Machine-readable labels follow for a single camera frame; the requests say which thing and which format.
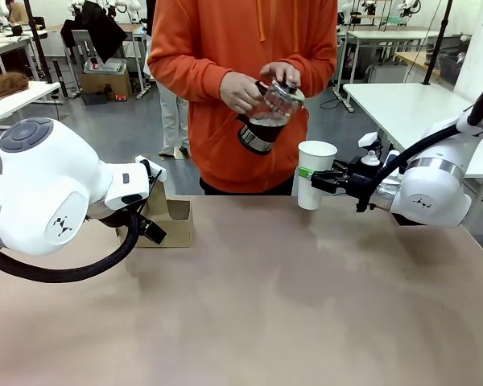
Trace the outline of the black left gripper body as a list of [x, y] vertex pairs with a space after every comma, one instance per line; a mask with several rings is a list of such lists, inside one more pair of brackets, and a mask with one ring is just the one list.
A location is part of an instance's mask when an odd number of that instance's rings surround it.
[[147, 238], [149, 241], [155, 244], [161, 244], [167, 233], [164, 229], [158, 226], [154, 221], [144, 217], [139, 217], [139, 235]]

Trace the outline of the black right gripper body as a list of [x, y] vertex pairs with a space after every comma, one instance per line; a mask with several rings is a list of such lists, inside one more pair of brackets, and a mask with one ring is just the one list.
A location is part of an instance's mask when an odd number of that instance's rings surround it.
[[357, 212], [367, 210], [370, 198], [368, 185], [382, 168], [381, 161], [377, 161], [376, 165], [366, 165], [362, 159], [363, 157], [353, 158], [345, 172], [345, 194], [357, 200]]

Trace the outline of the white paper cup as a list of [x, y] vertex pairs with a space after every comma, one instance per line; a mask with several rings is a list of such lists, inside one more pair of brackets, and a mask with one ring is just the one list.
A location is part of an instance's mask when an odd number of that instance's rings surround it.
[[[337, 154], [337, 148], [328, 142], [304, 141], [298, 145], [299, 168], [310, 170], [331, 170]], [[311, 187], [311, 184], [298, 177], [298, 205], [305, 210], [314, 211], [320, 207], [324, 193]]]

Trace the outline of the brown cardboard cup carrier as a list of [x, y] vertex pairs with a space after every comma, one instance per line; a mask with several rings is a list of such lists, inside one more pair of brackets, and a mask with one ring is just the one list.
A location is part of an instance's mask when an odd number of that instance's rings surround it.
[[188, 248], [192, 245], [194, 227], [191, 202], [168, 199], [162, 182], [155, 184], [141, 214], [164, 230], [166, 236], [157, 236], [155, 239], [160, 240], [159, 243], [140, 236], [137, 248]]

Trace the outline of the glass coffee pot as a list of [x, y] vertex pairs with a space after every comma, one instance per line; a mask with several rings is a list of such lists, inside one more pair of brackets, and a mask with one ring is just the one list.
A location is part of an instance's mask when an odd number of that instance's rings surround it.
[[267, 155], [282, 129], [303, 107], [305, 96], [301, 90], [285, 81], [272, 80], [270, 85], [256, 81], [255, 85], [262, 99], [248, 115], [237, 115], [243, 124], [237, 135], [246, 149], [258, 155]]

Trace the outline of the person's right forearm orange sleeve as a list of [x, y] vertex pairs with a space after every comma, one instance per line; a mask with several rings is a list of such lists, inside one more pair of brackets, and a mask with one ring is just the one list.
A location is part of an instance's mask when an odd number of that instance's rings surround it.
[[220, 99], [220, 86], [230, 69], [208, 59], [189, 55], [157, 56], [153, 51], [148, 59], [154, 78], [179, 97], [203, 102]]

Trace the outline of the person's left hand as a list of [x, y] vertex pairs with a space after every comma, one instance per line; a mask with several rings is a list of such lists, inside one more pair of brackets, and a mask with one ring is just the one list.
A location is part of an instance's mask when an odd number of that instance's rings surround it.
[[266, 64], [262, 67], [260, 75], [275, 78], [278, 82], [284, 82], [288, 86], [297, 88], [301, 86], [299, 70], [286, 62], [278, 61]]

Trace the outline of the person's right hand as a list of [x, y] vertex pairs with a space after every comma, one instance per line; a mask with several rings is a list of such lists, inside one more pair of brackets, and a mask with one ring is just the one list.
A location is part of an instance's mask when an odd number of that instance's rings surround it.
[[247, 114], [262, 100], [256, 80], [239, 72], [228, 72], [221, 81], [221, 100], [233, 111]]

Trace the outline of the person torso orange hoodie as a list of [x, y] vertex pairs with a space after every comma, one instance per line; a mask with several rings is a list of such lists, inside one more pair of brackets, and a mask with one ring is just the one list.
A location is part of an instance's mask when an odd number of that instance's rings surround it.
[[[305, 59], [336, 47], [337, 14], [337, 0], [156, 0], [151, 53], [208, 59], [270, 83], [275, 78], [260, 75], [266, 64], [286, 62], [301, 75]], [[295, 113], [269, 154], [258, 155], [238, 140], [239, 113], [221, 97], [186, 101], [192, 161], [206, 194], [291, 193], [307, 109]]]

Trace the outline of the person in white trousers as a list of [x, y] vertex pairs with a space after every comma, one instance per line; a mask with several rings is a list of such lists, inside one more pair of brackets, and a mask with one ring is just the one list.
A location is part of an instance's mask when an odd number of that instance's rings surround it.
[[[151, 53], [152, 25], [155, 14], [156, 0], [145, 0], [147, 7], [146, 21], [146, 58], [143, 71], [153, 77], [148, 66], [148, 59]], [[159, 81], [155, 82], [159, 91], [159, 102], [161, 108], [161, 119], [163, 127], [163, 145], [159, 155], [164, 158], [174, 158], [175, 148], [185, 157], [190, 157], [190, 144], [188, 138], [188, 102], [171, 90], [166, 88]]]

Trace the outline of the white background table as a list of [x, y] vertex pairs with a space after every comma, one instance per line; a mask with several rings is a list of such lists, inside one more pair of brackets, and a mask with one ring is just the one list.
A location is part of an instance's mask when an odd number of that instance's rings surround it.
[[342, 76], [346, 62], [345, 57], [350, 43], [356, 44], [353, 55], [353, 66], [349, 77], [349, 84], [353, 84], [359, 52], [363, 47], [378, 48], [380, 46], [384, 46], [395, 53], [400, 47], [421, 48], [426, 43], [428, 38], [437, 37], [438, 35], [438, 31], [413, 31], [408, 29], [401, 31], [365, 31], [350, 30], [348, 27], [343, 27], [337, 34], [340, 58], [337, 64], [336, 84], [335, 88], [333, 89], [335, 97], [344, 105], [349, 113], [354, 111], [353, 106], [350, 104], [351, 97], [349, 95], [346, 97], [341, 95]]

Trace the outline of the brown cardboard box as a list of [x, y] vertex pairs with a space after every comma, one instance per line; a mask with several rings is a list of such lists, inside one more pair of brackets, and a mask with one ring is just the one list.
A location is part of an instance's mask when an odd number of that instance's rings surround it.
[[80, 85], [85, 93], [103, 92], [107, 100], [115, 100], [116, 96], [129, 99], [133, 96], [128, 72], [121, 74], [83, 73], [80, 75]]

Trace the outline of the black stand pole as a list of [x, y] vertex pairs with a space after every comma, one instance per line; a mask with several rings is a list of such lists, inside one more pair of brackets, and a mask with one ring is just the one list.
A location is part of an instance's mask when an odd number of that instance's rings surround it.
[[447, 5], [446, 5], [445, 11], [444, 11], [444, 16], [441, 20], [440, 31], [439, 31], [439, 34], [438, 34], [437, 39], [436, 39], [436, 44], [433, 48], [433, 52], [431, 54], [431, 59], [430, 59], [429, 65], [427, 67], [425, 77], [424, 77], [423, 82], [422, 82], [422, 85], [424, 85], [424, 86], [428, 86], [431, 82], [431, 75], [434, 71], [434, 68], [435, 68], [435, 65], [436, 65], [436, 60], [437, 60], [438, 54], [440, 53], [442, 41], [444, 39], [444, 35], [445, 35], [446, 29], [447, 29], [447, 26], [448, 26], [448, 23], [449, 23], [449, 17], [450, 17], [450, 14], [451, 14], [452, 4], [453, 4], [453, 0], [447, 1]]
[[42, 47], [41, 42], [40, 42], [40, 37], [39, 37], [39, 33], [38, 33], [38, 29], [37, 29], [34, 17], [32, 15], [30, 2], [29, 2], [29, 0], [23, 0], [23, 2], [24, 2], [24, 5], [26, 7], [26, 12], [27, 12], [28, 20], [29, 20], [29, 26], [31, 28], [32, 38], [35, 42], [36, 51], [37, 51], [37, 54], [39, 56], [39, 63], [41, 65], [42, 71], [45, 75], [46, 81], [49, 84], [52, 84], [53, 83], [52, 75], [50, 73], [45, 55], [43, 53], [43, 47]]

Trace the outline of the grey plastic bin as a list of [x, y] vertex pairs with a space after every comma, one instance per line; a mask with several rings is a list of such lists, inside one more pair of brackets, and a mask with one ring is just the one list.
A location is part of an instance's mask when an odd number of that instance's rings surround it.
[[127, 62], [124, 59], [109, 58], [103, 62], [99, 57], [90, 57], [84, 65], [84, 74], [94, 75], [122, 75], [127, 69]]

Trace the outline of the black cloth on stand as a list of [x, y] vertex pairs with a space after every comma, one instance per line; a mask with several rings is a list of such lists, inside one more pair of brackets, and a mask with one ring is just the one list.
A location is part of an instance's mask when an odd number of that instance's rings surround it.
[[89, 0], [72, 0], [68, 6], [74, 16], [67, 19], [60, 33], [67, 48], [76, 46], [73, 31], [87, 31], [102, 62], [111, 59], [127, 38], [124, 30], [109, 16], [106, 9]]

